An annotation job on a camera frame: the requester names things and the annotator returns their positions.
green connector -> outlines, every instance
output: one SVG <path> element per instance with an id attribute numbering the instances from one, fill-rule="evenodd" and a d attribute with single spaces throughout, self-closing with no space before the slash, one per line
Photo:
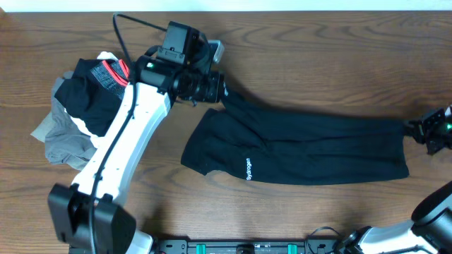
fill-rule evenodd
<path id="1" fill-rule="evenodd" d="M 287 254 L 297 254 L 297 245 L 296 244 L 287 245 Z"/>
<path id="2" fill-rule="evenodd" d="M 206 245 L 205 244 L 198 244 L 196 246 L 196 254 L 206 254 Z"/>

wood grain surface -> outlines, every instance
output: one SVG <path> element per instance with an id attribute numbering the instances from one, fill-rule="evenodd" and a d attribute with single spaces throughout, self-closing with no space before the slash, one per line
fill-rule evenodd
<path id="1" fill-rule="evenodd" d="M 221 69 L 247 97 L 272 107 L 363 117 L 411 118 L 452 103 L 452 13 L 131 13 L 179 21 L 219 39 Z M 50 110 L 56 77 L 79 58 L 119 53 L 111 13 L 7 13 L 0 18 L 0 253 L 67 253 L 47 195 L 77 171 L 50 165 L 30 133 Z M 164 34 L 121 20 L 134 57 Z M 404 140 L 407 179 L 337 186 L 285 186 L 202 176 L 180 157 L 208 107 L 177 104 L 133 177 L 126 209 L 155 236 L 304 238 L 332 226 L 349 233 L 410 217 L 452 179 L 452 152 L 430 157 Z"/>

black camera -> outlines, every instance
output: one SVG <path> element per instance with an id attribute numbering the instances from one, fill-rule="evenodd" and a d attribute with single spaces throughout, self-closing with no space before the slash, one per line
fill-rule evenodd
<path id="1" fill-rule="evenodd" d="M 137 60 L 137 81 L 167 92 L 172 104 L 177 97 L 194 103 L 219 102 L 224 75 L 210 67 L 220 62 L 223 52 L 220 41 L 209 42 L 198 30 L 172 21 L 163 45 L 151 47 Z"/>

black pants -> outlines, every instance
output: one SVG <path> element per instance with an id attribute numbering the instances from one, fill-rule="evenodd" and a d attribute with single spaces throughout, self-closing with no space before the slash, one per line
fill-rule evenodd
<path id="1" fill-rule="evenodd" d="M 234 91 L 209 109 L 181 163 L 268 183 L 323 185 L 408 176 L 403 122 L 260 109 Z"/>

clothing pile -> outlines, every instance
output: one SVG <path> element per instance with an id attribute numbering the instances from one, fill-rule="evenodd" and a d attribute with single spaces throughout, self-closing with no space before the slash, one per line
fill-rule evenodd
<path id="1" fill-rule="evenodd" d="M 74 72 L 57 78 L 52 109 L 32 135 L 45 143 L 51 164 L 81 170 L 102 144 L 127 86 L 129 68 L 109 52 L 80 59 Z"/>
<path id="2" fill-rule="evenodd" d="M 83 169 L 110 127 L 129 69 L 113 54 L 78 61 L 57 78 L 52 111 L 32 135 L 52 164 Z M 181 163 L 201 174 L 226 171 L 268 183 L 322 185 L 401 179 L 403 121 L 354 119 L 262 109 L 226 87 L 225 109 L 209 109 Z"/>

